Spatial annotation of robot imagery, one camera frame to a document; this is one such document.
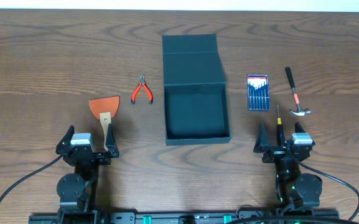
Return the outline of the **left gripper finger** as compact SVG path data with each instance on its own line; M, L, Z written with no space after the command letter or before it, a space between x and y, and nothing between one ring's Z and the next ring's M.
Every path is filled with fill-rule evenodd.
M114 136L113 136L112 124L108 125L105 146L106 146L107 151L116 151L117 150L117 145L116 145L116 142L115 142Z
M73 125L70 125L68 131L61 139L61 141L57 144L56 153L66 153L70 150L70 141L75 134L75 128Z

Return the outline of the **small black-handled claw hammer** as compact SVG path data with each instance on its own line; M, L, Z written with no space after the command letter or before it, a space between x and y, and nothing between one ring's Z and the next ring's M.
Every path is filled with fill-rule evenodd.
M290 110L289 111L290 114L293 114L294 116L306 116L306 115L311 114L311 110L309 110L309 109L304 110L301 107L299 97L298 97L297 92L296 92L296 86L295 86L294 79L293 79L293 76L292 76L291 68L286 67L285 72L286 72L287 79L288 79L288 82L289 82L291 90L292 90L292 95L294 97L295 104L297 106L296 110Z

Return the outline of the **black yellow screwdriver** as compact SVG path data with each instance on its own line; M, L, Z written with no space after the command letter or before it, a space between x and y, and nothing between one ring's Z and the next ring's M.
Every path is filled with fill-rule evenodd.
M283 129L282 120L281 120L281 116L280 116L279 105L277 105L276 108L277 108L277 143L280 146L283 146L286 143L286 138L284 135L284 129Z

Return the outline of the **precision screwdriver set case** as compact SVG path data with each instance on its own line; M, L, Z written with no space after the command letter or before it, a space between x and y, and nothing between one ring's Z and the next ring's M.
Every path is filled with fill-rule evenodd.
M269 111L269 80L266 74L248 74L246 78L248 110Z

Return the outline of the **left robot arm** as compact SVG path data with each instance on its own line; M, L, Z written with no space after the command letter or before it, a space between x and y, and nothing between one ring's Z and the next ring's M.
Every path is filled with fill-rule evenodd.
M99 167L111 164L112 158L119 157L119 150L113 137L113 127L108 125L107 150L95 152L93 138L89 133L75 133L70 126L57 144L56 153L75 168L71 174L63 176L57 184L60 209L64 212L89 212L96 207L96 188Z

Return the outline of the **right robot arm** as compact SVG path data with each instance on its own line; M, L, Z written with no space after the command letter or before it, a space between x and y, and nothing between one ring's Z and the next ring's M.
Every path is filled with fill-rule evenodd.
M285 139L283 126L277 125L277 144L270 145L264 124L260 124L253 152L262 154L263 163L273 163L276 170L276 195L281 202L280 215L297 210L310 210L320 205L322 179L317 175L302 173L301 161L310 157L315 142L300 123L295 133Z

